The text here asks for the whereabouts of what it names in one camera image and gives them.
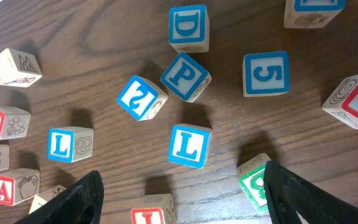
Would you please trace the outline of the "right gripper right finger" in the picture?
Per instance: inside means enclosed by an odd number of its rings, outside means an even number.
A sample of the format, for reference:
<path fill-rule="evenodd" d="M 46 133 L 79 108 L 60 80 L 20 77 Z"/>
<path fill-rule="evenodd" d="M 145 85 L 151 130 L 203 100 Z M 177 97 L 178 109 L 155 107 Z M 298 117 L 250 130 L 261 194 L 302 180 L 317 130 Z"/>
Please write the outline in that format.
<path fill-rule="evenodd" d="M 274 161 L 264 172 L 264 189 L 273 224 L 358 223 L 358 208 L 325 192 Z"/>

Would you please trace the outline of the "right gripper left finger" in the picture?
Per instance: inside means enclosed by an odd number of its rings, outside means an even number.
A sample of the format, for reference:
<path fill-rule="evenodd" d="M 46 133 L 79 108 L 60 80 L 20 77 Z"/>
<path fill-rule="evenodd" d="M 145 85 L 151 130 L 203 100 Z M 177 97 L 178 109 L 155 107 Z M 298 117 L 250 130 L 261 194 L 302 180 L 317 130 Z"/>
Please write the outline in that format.
<path fill-rule="evenodd" d="M 103 180 L 93 170 L 15 224 L 99 224 L 103 200 Z"/>

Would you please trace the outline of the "blue letter L block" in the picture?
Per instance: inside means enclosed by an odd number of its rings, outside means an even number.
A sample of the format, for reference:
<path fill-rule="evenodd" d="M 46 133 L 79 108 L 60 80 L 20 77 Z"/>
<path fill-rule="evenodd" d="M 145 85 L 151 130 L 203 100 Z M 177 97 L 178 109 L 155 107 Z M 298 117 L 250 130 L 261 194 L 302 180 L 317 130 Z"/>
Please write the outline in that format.
<path fill-rule="evenodd" d="M 76 126 L 48 131 L 47 157 L 52 161 L 73 163 L 93 155 L 94 129 Z"/>

